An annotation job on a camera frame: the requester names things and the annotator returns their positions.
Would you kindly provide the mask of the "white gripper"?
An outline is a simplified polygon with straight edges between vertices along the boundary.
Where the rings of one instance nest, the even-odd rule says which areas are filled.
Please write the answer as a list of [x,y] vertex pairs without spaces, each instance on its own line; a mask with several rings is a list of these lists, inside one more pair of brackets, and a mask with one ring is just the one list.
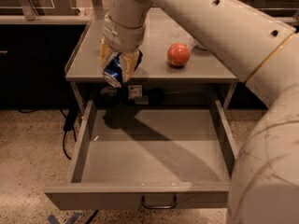
[[139,58],[137,49],[144,39],[146,26],[126,28],[114,22],[107,13],[102,28],[103,37],[100,42],[99,57],[102,69],[105,69],[117,51],[124,52],[120,56],[122,81],[126,83],[134,74]]

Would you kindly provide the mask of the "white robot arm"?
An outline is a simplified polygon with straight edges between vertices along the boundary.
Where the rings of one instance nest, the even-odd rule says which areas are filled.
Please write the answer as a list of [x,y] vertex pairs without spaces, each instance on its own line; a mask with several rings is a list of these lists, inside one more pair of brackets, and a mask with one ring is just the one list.
[[137,63],[152,5],[160,7],[268,107],[239,149],[227,224],[299,224],[299,35],[238,0],[110,0],[100,61]]

